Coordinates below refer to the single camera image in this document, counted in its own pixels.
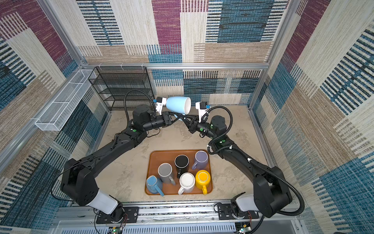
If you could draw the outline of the light blue mug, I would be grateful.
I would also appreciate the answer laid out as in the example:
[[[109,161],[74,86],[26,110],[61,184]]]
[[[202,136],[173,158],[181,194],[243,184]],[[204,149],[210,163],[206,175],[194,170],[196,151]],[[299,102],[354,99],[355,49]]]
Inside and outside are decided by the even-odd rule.
[[[170,97],[167,99],[166,107],[174,113],[188,115],[191,110],[191,98]]]

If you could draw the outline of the grey mug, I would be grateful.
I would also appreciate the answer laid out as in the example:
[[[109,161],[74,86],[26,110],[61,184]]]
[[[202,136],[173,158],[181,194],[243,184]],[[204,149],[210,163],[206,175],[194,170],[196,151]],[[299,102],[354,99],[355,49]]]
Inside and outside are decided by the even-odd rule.
[[[163,163],[158,167],[158,174],[164,184],[176,185],[173,168],[169,163]]]

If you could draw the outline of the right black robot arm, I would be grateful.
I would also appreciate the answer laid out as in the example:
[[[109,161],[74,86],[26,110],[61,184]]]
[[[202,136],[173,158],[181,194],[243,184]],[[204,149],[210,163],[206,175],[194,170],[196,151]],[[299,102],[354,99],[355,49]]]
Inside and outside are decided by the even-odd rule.
[[[225,120],[221,128],[217,127],[214,121],[206,122],[207,116],[215,109],[223,109],[228,113],[230,119],[228,126]],[[175,114],[175,116],[185,123],[191,133],[200,132],[203,136],[211,138],[207,145],[209,154],[217,154],[232,163],[251,180],[253,203],[265,217],[270,218],[274,214],[297,216],[303,213],[305,201],[301,193],[284,178],[282,170],[258,162],[228,137],[233,126],[233,115],[228,108],[212,107],[203,115],[201,122],[197,115]]]

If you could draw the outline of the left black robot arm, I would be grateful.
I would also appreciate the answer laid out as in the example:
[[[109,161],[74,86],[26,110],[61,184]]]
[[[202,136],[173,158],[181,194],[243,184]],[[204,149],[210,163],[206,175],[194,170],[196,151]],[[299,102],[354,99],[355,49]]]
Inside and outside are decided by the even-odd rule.
[[[116,133],[114,139],[96,152],[80,159],[68,160],[60,177],[61,191],[80,206],[90,206],[111,217],[114,222],[123,215],[123,205],[102,192],[95,178],[125,152],[138,146],[147,132],[174,124],[173,116],[180,119],[191,110],[191,100],[182,97],[151,100],[149,105],[138,105],[127,118],[127,127]]]

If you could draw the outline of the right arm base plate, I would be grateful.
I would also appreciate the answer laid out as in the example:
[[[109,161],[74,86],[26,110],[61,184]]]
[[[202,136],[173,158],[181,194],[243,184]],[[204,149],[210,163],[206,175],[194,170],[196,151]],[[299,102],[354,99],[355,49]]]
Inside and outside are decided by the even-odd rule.
[[[214,211],[218,214],[219,220],[231,220],[231,219],[258,219],[259,213],[255,211],[237,211],[234,212],[230,204],[216,203],[213,206]]]

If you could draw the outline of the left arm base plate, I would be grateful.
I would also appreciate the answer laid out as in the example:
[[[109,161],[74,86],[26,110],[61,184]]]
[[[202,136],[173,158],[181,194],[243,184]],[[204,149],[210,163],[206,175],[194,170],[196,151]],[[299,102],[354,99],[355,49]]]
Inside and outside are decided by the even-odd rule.
[[[96,224],[124,224],[136,223],[139,214],[139,207],[120,207],[114,210],[112,214],[99,212],[96,218]]]

